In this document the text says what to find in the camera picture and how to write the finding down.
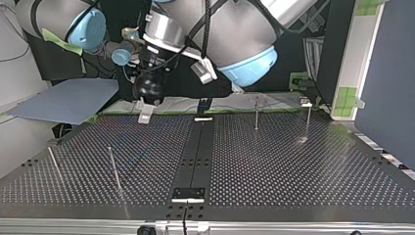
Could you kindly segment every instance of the blue cap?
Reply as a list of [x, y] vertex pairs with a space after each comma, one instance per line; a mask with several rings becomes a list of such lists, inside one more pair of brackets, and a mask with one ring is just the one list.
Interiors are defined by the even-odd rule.
[[[72, 22], [83, 14], [81, 12]], [[78, 45], [84, 50], [97, 50], [104, 40], [107, 30], [104, 14], [98, 9], [92, 9], [73, 30], [69, 36], [69, 43]]]
[[256, 83], [265, 76], [271, 70], [271, 67], [275, 65], [277, 59], [278, 54], [274, 46], [271, 46], [242, 62], [218, 68], [218, 70], [223, 72], [234, 84], [245, 87]]
[[129, 61], [131, 61], [131, 53], [125, 49], [116, 49], [113, 51], [111, 58], [117, 65], [125, 66]]

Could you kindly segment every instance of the perforated metal table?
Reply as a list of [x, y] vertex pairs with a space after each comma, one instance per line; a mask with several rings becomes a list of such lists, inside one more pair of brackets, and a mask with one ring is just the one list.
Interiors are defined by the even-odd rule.
[[[216, 231], [253, 222], [274, 232], [275, 224], [293, 222], [415, 224], [412, 179], [342, 125], [313, 114], [307, 128], [305, 119], [304, 113], [261, 114], [255, 130], [254, 114], [204, 122], [158, 116], [151, 125], [133, 116], [101, 117], [53, 148], [59, 167], [45, 150], [0, 180], [0, 234], [57, 218], [64, 227], [101, 228], [97, 219], [104, 219], [125, 234], [131, 223], [169, 221], [177, 230], [183, 220], [189, 227], [216, 221]], [[177, 188], [203, 188], [205, 202], [173, 204]], [[405, 229], [415, 232], [412, 225]]]

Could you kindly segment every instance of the small metal post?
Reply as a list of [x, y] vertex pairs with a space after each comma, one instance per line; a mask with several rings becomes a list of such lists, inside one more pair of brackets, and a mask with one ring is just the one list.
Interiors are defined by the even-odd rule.
[[312, 107], [309, 107], [309, 108], [308, 108], [307, 127], [310, 125], [311, 108], [312, 108]]
[[312, 107], [308, 108], [308, 116], [307, 116], [307, 127], [305, 128], [305, 137], [308, 139], [308, 128], [310, 126], [310, 119], [311, 119], [311, 109]]
[[259, 123], [259, 110], [258, 110], [258, 97], [256, 96], [256, 101], [255, 101], [255, 130], [258, 130], [258, 123]]
[[56, 159], [55, 159], [55, 154], [53, 153], [53, 149], [52, 149], [52, 147], [48, 147], [48, 151], [49, 151], [49, 155], [50, 155], [50, 156], [51, 156], [51, 158], [52, 158], [53, 165], [54, 165], [55, 167], [59, 167], [59, 166], [58, 166], [58, 162], [56, 162]]
[[108, 153], [110, 155], [111, 163], [113, 164], [113, 169], [114, 169], [114, 175], [115, 175], [115, 179], [116, 179], [116, 184], [118, 186], [118, 189], [119, 190], [122, 190], [121, 183], [119, 182], [118, 170], [116, 169], [116, 164], [115, 164], [115, 159], [114, 159], [114, 154], [113, 154], [113, 148], [112, 147], [108, 147]]

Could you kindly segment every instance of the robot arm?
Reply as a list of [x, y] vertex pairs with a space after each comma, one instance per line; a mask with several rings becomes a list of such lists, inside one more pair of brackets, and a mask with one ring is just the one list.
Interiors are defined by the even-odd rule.
[[[98, 2], [21, 0], [17, 16], [25, 31], [34, 36], [43, 38], [42, 31], [47, 29], [67, 43], [97, 54], [106, 32], [105, 16], [95, 8]], [[240, 87], [254, 84], [277, 62], [273, 44], [284, 32], [280, 28], [289, 27], [316, 2], [154, 0], [146, 18], [145, 42], [137, 67], [140, 76], [133, 85], [134, 97], [143, 100], [147, 108], [161, 104], [165, 82], [176, 68], [180, 55], [198, 60], [192, 70], [203, 84], [216, 79], [212, 64]], [[275, 27], [273, 20], [280, 27]], [[121, 43], [118, 49], [118, 44], [104, 44], [113, 48], [113, 61], [120, 66], [125, 66], [132, 54], [137, 53], [131, 40]]]

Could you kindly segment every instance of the white sticker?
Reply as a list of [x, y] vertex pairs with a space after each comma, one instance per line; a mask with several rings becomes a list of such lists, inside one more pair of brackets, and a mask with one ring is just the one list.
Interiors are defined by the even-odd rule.
[[147, 46], [147, 50], [149, 50], [149, 51], [151, 51], [151, 52], [153, 52], [155, 54], [158, 54], [159, 53], [159, 50], [158, 49], [156, 49], [154, 47], [151, 47], [151, 46]]

